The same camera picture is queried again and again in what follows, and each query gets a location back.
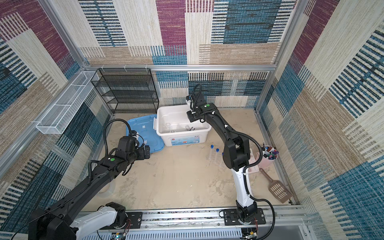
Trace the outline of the blue plastic bin lid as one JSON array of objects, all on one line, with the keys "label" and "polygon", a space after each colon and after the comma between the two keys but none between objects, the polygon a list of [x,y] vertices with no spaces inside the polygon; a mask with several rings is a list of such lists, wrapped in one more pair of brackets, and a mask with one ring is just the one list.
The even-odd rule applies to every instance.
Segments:
[{"label": "blue plastic bin lid", "polygon": [[164,141],[154,129],[156,119],[157,115],[154,114],[128,120],[132,131],[136,131],[142,137],[137,137],[139,143],[150,146],[151,154],[162,151],[165,147]]}]

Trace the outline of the white plastic storage bin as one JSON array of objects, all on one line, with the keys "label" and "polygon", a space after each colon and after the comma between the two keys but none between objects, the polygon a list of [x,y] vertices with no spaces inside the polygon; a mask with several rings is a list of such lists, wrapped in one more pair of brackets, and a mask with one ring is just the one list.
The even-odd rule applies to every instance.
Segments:
[{"label": "white plastic storage bin", "polygon": [[[204,143],[209,131],[212,129],[208,123],[195,121],[191,123],[187,117],[188,105],[165,106],[157,110],[155,120],[157,134],[164,141],[165,146],[182,146]],[[165,128],[165,124],[172,125],[170,130]],[[186,130],[186,126],[192,127],[191,131]]]}]

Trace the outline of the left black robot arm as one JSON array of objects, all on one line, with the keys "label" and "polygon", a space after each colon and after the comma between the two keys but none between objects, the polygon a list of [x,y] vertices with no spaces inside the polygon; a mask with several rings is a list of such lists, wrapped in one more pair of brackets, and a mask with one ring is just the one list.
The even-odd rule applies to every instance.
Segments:
[{"label": "left black robot arm", "polygon": [[107,184],[119,175],[125,176],[137,160],[150,158],[150,147],[140,144],[137,132],[123,119],[128,134],[105,156],[92,160],[88,165],[88,177],[73,190],[46,210],[36,209],[28,223],[29,240],[81,240],[104,227],[124,229],[129,224],[126,208],[111,202],[99,210],[78,218],[80,211]]}]

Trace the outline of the clear test tube rack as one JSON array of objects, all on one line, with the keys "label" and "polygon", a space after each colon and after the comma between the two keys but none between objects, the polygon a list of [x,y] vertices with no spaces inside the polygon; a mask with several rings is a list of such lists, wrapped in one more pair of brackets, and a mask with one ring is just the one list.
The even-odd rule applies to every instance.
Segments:
[{"label": "clear test tube rack", "polygon": [[208,153],[208,161],[210,164],[218,167],[220,171],[224,171],[227,169],[227,166],[223,159],[223,151],[218,148],[210,148]]}]

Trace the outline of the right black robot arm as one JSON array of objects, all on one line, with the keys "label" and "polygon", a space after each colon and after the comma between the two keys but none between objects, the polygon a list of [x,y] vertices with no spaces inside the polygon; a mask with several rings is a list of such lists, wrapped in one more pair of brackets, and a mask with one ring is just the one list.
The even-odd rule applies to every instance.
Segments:
[{"label": "right black robot arm", "polygon": [[252,237],[254,240],[265,240],[274,230],[276,213],[273,205],[266,199],[257,199],[253,196],[248,169],[257,166],[263,157],[261,145],[251,136],[238,132],[223,118],[220,111],[213,103],[207,103],[202,94],[202,85],[197,84],[192,94],[186,97],[190,104],[187,112],[190,122],[200,121],[208,123],[220,136],[224,143],[223,161],[232,171],[237,192],[237,214],[242,224],[252,222],[258,213],[258,202],[265,202],[272,211],[272,223],[270,229],[263,236]]}]

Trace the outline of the blue-capped test tube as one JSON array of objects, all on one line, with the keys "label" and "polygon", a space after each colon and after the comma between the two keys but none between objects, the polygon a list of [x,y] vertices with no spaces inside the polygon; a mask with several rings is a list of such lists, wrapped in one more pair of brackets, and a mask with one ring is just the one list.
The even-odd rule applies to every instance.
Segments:
[{"label": "blue-capped test tube", "polygon": [[213,156],[213,163],[214,164],[216,164],[216,165],[219,164],[220,156],[221,156],[220,149],[215,149],[215,153]]},{"label": "blue-capped test tube", "polygon": [[214,147],[214,145],[210,145],[209,157],[208,157],[209,161],[212,161],[214,153],[215,153],[215,147]]}]

